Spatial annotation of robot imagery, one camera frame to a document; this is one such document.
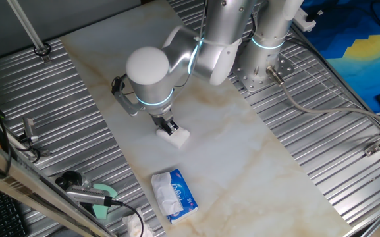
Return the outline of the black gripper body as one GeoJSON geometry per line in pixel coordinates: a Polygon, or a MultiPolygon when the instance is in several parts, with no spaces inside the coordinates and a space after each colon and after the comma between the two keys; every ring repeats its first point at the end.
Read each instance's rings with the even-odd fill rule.
{"type": "Polygon", "coordinates": [[[172,128],[173,114],[171,111],[167,111],[162,115],[151,115],[154,123],[160,128],[172,128]]]}

